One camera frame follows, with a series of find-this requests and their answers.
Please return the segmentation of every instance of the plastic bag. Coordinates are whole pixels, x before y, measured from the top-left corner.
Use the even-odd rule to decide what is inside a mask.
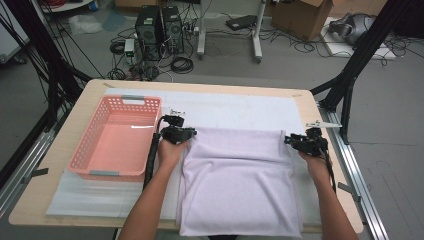
[[[77,15],[68,19],[72,35],[96,33],[102,30],[102,25],[91,15]]]

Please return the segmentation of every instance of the computer tower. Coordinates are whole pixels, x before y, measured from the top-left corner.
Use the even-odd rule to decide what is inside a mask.
[[[165,40],[168,52],[183,53],[184,42],[182,32],[182,21],[178,8],[176,6],[169,6],[162,8],[163,24],[165,27]]]
[[[164,33],[159,6],[142,6],[135,23],[135,30],[143,59],[160,60],[162,57],[160,47],[164,42]]]

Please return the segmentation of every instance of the folded garment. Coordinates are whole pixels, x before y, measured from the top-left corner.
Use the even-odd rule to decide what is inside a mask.
[[[183,162],[180,235],[300,237],[294,163],[284,131],[196,130]]]

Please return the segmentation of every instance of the pink plastic basket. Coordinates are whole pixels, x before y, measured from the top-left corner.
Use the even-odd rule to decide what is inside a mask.
[[[85,179],[143,181],[152,136],[161,116],[158,97],[105,95],[68,170]]]

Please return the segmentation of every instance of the gray floor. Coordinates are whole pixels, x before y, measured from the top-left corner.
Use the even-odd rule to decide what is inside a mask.
[[[86,14],[85,10],[68,14]],[[93,13],[105,22],[110,11]],[[265,19],[264,28],[270,28]],[[134,24],[127,19],[115,32],[75,36],[75,40],[102,74],[111,68],[109,40]],[[221,28],[219,20],[213,23]],[[92,76],[90,67],[69,38],[65,38],[77,68]],[[179,83],[259,86],[272,88],[311,89],[335,77],[346,65],[346,58],[322,58],[317,52],[301,53],[280,37],[261,42],[263,60],[252,58],[249,39],[227,35],[207,38],[207,55],[202,61],[194,54],[194,70],[188,75],[171,73]],[[318,46],[325,54],[325,48]],[[412,44],[411,49],[424,54],[424,46]],[[391,239],[424,239],[424,191],[421,174],[424,163],[424,59],[407,52],[402,58],[382,66],[371,61],[360,75],[354,90],[349,140],[367,182],[371,196]],[[0,66],[0,167],[34,126],[46,109],[45,98],[30,64],[9,63]],[[170,82],[160,75],[157,81]],[[316,96],[320,100],[325,95]],[[11,226],[1,217],[2,239],[112,239],[113,229],[104,228],[37,228]],[[162,233],[161,239],[175,239],[175,234]],[[305,235],[306,239],[319,236]],[[369,239],[367,231],[361,239]]]

